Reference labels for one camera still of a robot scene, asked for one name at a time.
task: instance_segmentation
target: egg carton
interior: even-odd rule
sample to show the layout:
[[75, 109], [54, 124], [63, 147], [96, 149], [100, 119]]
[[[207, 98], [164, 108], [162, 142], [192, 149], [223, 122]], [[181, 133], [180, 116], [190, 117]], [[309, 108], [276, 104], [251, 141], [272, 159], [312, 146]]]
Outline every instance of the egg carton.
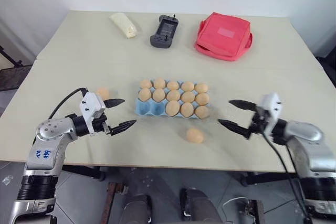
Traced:
[[[181, 89], [181, 85], [183, 84], [183, 81], [177, 81], [177, 83], [179, 84], [179, 89], [178, 91], [180, 92], [180, 95], [182, 95], [184, 93], [184, 91]], [[155, 91], [155, 87], [151, 87], [150, 88], [150, 91], [151, 91], [151, 94], [153, 95], [153, 92]], [[165, 93], [165, 99], [163, 99], [161, 102], [155, 102], [152, 98], [148, 99], [147, 101], [143, 102], [143, 101], [140, 101], [139, 98], [136, 100], [135, 102], [135, 113], [137, 115], [153, 115], [153, 116], [169, 116], [166, 111], [165, 111], [165, 108], [166, 108], [166, 105], [167, 103], [169, 103], [169, 101], [166, 99], [167, 97], [167, 94], [170, 92], [170, 90], [165, 87], [164, 89], [164, 93]], [[195, 97], [198, 95], [198, 92], [196, 90], [193, 90], [192, 91], [194, 94], [195, 94]], [[178, 103], [180, 104], [180, 108], [182, 106], [182, 104], [184, 103], [181, 99], [178, 100]], [[199, 107], [200, 105], [196, 102], [196, 101], [193, 101], [191, 103], [194, 107], [194, 111], [197, 107]], [[182, 118], [186, 118], [184, 117], [180, 112], [174, 116], [170, 116], [170, 117], [182, 117]], [[198, 119], [198, 116], [193, 113], [191, 116], [188, 117], [189, 118], [197, 118]]]

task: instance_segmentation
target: egg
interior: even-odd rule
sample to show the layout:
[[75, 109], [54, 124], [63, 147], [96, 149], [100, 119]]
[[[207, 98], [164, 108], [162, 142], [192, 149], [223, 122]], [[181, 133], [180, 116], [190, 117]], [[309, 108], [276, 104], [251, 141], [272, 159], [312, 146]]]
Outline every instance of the egg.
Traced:
[[170, 82], [168, 82], [168, 84], [167, 84], [167, 88], [168, 88], [169, 90], [178, 90], [178, 88], [179, 88], [179, 84], [178, 84], [177, 81], [170, 81]]
[[208, 91], [208, 85], [205, 83], [198, 83], [195, 86], [197, 93], [206, 93]]
[[194, 90], [194, 87], [195, 87], [194, 83], [192, 83], [191, 81], [186, 81], [182, 84], [181, 89], [183, 91], [192, 91]]
[[206, 105], [207, 103], [209, 103], [210, 97], [208, 94], [206, 93], [201, 93], [198, 94], [196, 96], [195, 101], [199, 104], [199, 105]]
[[153, 100], [155, 102], [161, 102], [164, 99], [164, 97], [165, 97], [165, 93], [163, 89], [156, 89], [153, 92]]
[[178, 101], [181, 97], [181, 94], [178, 90], [172, 90], [167, 94], [168, 101]]
[[209, 108], [206, 106], [199, 106], [195, 110], [195, 114], [199, 119], [204, 119], [209, 116]]
[[193, 102], [195, 100], [195, 94], [191, 91], [184, 92], [181, 96], [183, 102]]
[[203, 132], [196, 128], [188, 129], [186, 135], [187, 135], [187, 140], [191, 143], [200, 144], [204, 140]]
[[151, 98], [151, 91], [149, 89], [142, 89], [140, 90], [138, 97], [140, 101], [145, 102]]
[[99, 95], [102, 98], [103, 101], [110, 99], [110, 92], [106, 88], [97, 89], [96, 94]]
[[140, 88], [150, 89], [152, 87], [152, 82], [150, 80], [143, 80], [140, 82]]
[[180, 104], [177, 101], [170, 101], [166, 105], [167, 115], [174, 116], [179, 112], [179, 110], [180, 110]]
[[194, 107], [191, 103], [183, 103], [180, 109], [180, 113], [185, 117], [189, 118], [194, 113]]
[[164, 89], [166, 87], [166, 82], [162, 78], [157, 78], [154, 81], [154, 87], [156, 89]]

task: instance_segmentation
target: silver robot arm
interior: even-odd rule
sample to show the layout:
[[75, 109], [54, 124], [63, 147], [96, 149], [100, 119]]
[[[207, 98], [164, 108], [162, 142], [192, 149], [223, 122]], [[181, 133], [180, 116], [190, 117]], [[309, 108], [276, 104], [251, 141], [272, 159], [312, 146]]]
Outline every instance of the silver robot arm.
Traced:
[[310, 123], [279, 119], [282, 104], [276, 93], [263, 96], [259, 104], [243, 100], [232, 105], [254, 111], [248, 129], [237, 123], [219, 119], [229, 130], [249, 139], [252, 133], [273, 138], [273, 142], [289, 149], [304, 193], [304, 203], [316, 217], [336, 217], [336, 158], [324, 142], [323, 132]]
[[47, 214], [54, 209], [56, 184], [68, 144], [87, 134], [105, 131], [115, 135], [127, 130], [136, 120], [123, 122], [114, 128], [105, 123], [104, 110], [122, 102], [122, 99], [103, 101], [98, 95], [86, 92], [80, 103], [82, 116], [72, 114], [61, 119], [49, 119], [38, 126], [21, 188], [13, 204], [10, 224], [57, 223], [56, 217]]

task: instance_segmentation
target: table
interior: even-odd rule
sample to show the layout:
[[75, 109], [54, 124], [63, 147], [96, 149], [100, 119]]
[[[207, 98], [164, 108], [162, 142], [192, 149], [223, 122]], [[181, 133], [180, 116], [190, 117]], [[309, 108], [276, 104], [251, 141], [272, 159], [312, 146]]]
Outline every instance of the table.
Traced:
[[[66, 164], [179, 167], [282, 172], [273, 151], [258, 135], [250, 141], [210, 119], [139, 117], [134, 114], [142, 79], [206, 82], [211, 105], [220, 118], [248, 126], [252, 113], [227, 101], [258, 102], [276, 91], [283, 102], [282, 118], [313, 123], [336, 153], [336, 93], [322, 67], [286, 18], [243, 17], [251, 22], [251, 50], [236, 62], [198, 53], [193, 44], [199, 22], [207, 15], [178, 14], [179, 25], [170, 49], [153, 48], [149, 37], [160, 14], [127, 13], [139, 35], [126, 39], [108, 19], [109, 12], [70, 11], [0, 118], [0, 159], [25, 161], [36, 126], [69, 92], [78, 87], [110, 89], [122, 105], [106, 110], [108, 124], [138, 122], [126, 132], [84, 136], [67, 148]], [[79, 114], [80, 95], [55, 115]], [[186, 129], [204, 131], [203, 144], [185, 140]], [[293, 171], [286, 150], [277, 146]]]

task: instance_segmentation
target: white cable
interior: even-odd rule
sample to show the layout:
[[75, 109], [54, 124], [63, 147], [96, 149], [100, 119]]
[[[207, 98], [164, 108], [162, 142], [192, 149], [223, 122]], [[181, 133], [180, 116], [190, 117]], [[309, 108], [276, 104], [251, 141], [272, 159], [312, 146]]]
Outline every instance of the white cable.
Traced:
[[5, 168], [7, 165], [9, 165], [11, 162], [8, 162], [7, 164], [5, 164], [3, 167], [0, 168], [0, 170], [2, 170], [3, 168]]
[[226, 204], [230, 203], [231, 201], [238, 200], [238, 199], [245, 199], [245, 200], [247, 200], [247, 203], [249, 202], [248, 198], [246, 198], [246, 197], [237, 197], [237, 198], [229, 199], [227, 202], [225, 202], [225, 203], [222, 204], [222, 211], [223, 211], [223, 214], [225, 215], [226, 221], [227, 221], [227, 217], [226, 217], [226, 214], [225, 214], [225, 211], [224, 211], [224, 206]]

